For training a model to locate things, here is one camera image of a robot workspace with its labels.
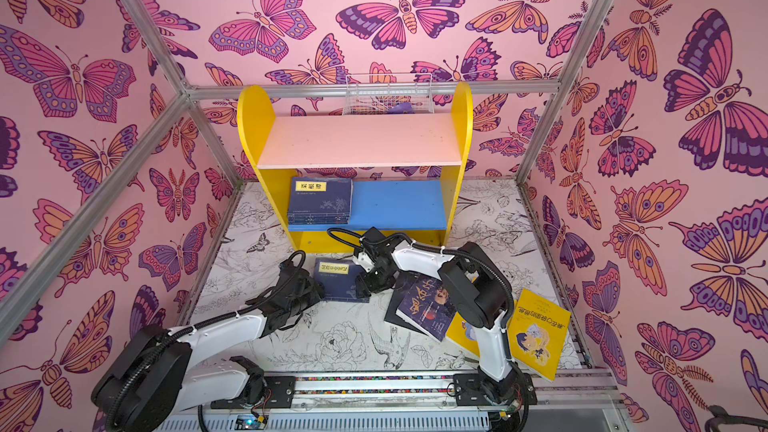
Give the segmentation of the blue book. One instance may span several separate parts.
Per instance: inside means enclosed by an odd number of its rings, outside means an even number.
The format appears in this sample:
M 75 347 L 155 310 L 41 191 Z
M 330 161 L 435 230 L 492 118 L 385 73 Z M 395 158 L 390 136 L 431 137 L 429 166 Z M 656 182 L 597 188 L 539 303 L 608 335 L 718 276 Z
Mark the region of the blue book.
M 369 296 L 359 295 L 357 278 L 365 270 L 351 260 L 318 258 L 313 277 L 324 289 L 324 300 L 342 303 L 368 303 Z
M 348 178 L 294 177 L 290 188 L 292 214 L 345 214 L 351 212 L 353 181 Z

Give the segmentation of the dark illustrated cover book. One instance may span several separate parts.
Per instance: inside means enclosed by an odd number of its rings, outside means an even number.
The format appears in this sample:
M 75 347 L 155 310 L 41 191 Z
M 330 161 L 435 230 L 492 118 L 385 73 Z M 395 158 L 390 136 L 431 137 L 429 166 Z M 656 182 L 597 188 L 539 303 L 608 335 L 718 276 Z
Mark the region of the dark illustrated cover book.
M 439 279 L 420 276 L 410 285 L 395 309 L 396 316 L 437 342 L 464 332 L 448 290 Z

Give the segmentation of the black wolf cover book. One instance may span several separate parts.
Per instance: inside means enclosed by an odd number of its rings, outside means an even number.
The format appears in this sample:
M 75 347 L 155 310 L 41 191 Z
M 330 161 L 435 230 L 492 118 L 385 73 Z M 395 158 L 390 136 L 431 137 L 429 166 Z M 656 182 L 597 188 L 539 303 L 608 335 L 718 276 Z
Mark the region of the black wolf cover book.
M 405 294 L 410 290 L 411 286 L 418 280 L 418 278 L 419 275 L 413 272 L 401 272 L 398 275 L 393 286 L 393 293 L 384 316 L 384 321 L 390 325 L 408 329 L 410 331 L 421 334 L 421 331 L 419 331 L 415 326 L 411 325 L 397 315 L 398 307 L 402 302 Z

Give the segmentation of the blue book Yijing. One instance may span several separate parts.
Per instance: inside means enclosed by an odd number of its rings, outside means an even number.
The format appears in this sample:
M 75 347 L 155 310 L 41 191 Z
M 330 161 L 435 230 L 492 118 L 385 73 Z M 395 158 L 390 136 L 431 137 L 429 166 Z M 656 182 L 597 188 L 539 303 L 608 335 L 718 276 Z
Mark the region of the blue book Yijing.
M 289 217 L 289 224 L 307 224 L 307 223 L 348 223 L 348 217 Z

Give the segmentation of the blue book Sunzi Bingfa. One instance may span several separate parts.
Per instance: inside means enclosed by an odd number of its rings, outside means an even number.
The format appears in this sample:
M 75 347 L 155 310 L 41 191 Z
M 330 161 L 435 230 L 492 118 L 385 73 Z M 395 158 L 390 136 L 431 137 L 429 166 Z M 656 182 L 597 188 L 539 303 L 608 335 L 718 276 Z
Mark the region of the blue book Sunzi Bingfa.
M 290 231 L 323 231 L 332 227 L 347 227 L 346 223 L 307 223 L 307 224 L 289 224 Z

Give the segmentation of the blue book Mengxi Bitan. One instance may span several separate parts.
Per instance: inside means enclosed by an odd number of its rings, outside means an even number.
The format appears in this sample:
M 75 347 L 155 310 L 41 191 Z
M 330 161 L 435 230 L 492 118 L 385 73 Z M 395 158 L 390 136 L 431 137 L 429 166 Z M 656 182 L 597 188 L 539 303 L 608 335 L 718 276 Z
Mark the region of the blue book Mengxi Bitan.
M 340 217 L 340 216 L 350 218 L 350 213 L 349 212 L 318 213 L 318 212 L 294 212 L 294 211 L 288 212 L 288 219 L 289 217 Z

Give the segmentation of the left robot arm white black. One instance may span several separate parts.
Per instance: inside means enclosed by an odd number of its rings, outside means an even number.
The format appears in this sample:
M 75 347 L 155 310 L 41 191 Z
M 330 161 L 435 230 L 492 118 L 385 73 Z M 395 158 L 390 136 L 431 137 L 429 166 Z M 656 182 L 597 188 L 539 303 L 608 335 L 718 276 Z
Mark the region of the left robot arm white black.
M 153 431 L 169 416 L 214 402 L 259 406 L 267 394 L 264 369 L 235 355 L 219 366 L 204 361 L 241 343 L 293 327 L 319 303 L 324 289 L 293 252 L 279 265 L 277 283 L 238 310 L 193 325 L 143 327 L 128 342 L 91 394 L 107 431 Z

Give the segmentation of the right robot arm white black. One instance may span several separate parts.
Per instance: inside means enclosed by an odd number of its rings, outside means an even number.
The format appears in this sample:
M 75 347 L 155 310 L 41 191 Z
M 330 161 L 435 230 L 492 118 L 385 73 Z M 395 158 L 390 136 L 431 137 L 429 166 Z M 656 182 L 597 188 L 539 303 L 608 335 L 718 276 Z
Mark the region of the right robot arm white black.
M 393 288 L 405 272 L 439 280 L 458 314 L 475 331 L 479 386 L 485 397 L 493 404 L 507 404 L 526 390 L 508 343 L 507 324 L 514 309 L 510 284 L 479 245 L 436 247 L 402 232 L 386 236 L 376 228 L 351 236 L 357 239 L 353 262 L 363 268 L 356 278 L 358 296 Z

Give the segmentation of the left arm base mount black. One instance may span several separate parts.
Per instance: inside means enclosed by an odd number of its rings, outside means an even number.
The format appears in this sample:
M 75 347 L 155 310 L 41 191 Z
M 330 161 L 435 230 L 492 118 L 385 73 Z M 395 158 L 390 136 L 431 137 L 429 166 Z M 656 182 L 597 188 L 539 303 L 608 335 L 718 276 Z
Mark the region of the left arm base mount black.
M 249 379 L 243 391 L 232 400 L 233 408 L 289 409 L 295 397 L 295 376 L 265 376 Z

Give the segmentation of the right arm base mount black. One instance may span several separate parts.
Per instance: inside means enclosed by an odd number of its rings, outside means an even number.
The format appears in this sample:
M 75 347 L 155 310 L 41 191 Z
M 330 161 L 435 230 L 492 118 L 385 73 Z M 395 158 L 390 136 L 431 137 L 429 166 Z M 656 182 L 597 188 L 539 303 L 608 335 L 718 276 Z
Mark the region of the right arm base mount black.
M 478 371 L 454 374 L 451 383 L 452 395 L 459 406 L 524 408 L 538 404 L 531 376 L 515 370 L 500 382 Z

